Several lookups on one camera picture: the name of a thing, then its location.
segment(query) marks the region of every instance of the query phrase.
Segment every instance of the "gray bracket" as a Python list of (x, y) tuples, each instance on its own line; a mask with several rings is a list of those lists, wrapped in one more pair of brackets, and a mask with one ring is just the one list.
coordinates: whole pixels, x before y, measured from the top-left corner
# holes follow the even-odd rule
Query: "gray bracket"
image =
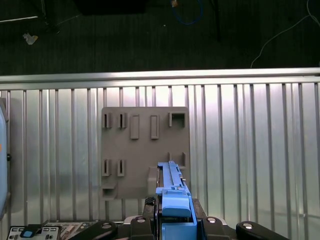
[(101, 194), (113, 199), (153, 196), (159, 162), (174, 160), (190, 186), (186, 107), (104, 107)]

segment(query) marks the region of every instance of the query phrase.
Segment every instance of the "corrugated metal wall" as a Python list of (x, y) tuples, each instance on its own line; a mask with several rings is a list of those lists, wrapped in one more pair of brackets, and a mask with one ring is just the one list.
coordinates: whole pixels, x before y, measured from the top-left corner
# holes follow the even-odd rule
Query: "corrugated metal wall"
[(231, 227), (250, 219), (291, 239), (319, 238), (318, 84), (198, 83), (2, 91), (12, 199), (0, 240), (10, 225), (141, 214), (142, 199), (100, 198), (105, 106), (187, 106), (191, 190), (208, 215)]

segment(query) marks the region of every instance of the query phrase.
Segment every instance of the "blue cable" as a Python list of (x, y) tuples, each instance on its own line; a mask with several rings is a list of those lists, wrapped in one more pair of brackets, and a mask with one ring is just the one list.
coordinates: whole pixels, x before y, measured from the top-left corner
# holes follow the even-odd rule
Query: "blue cable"
[(171, 1), (170, 1), (170, 4), (171, 4), (171, 8), (172, 8), (172, 12), (173, 12), (173, 15), (175, 16), (175, 18), (183, 25), (192, 25), (192, 24), (195, 24), (196, 22), (198, 22), (204, 15), (204, 6), (201, 2), (201, 0), (196, 0), (199, 5), (200, 5), (200, 15), (192, 22), (184, 22), (177, 14), (176, 10), (175, 10), (175, 7), (172, 6), (171, 4)]

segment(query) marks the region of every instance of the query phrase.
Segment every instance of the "button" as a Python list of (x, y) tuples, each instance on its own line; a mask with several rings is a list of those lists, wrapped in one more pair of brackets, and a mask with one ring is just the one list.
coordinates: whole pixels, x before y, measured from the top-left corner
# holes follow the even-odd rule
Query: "button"
[(25, 232), (23, 233), (23, 236), (24, 236), (25, 238), (30, 238), (31, 235), (32, 235), (32, 231), (25, 231)]

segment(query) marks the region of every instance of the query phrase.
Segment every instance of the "black stand leg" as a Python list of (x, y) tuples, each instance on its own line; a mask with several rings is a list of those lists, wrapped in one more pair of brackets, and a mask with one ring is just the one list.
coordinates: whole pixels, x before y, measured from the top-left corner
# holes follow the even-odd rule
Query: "black stand leg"
[(59, 28), (56, 25), (54, 25), (47, 17), (45, 0), (41, 0), (42, 10), (39, 10), (38, 7), (30, 0), (25, 0), (25, 2), (27, 2), (30, 6), (32, 6), (38, 18), (40, 18), (45, 23), (48, 32), (51, 32), (54, 34), (58, 34), (60, 32)]
[(212, 4), (212, 8), (214, 11), (216, 38), (217, 38), (218, 42), (220, 42), (221, 41), (221, 26), (220, 26), (219, 0), (210, 0), (210, 2)]

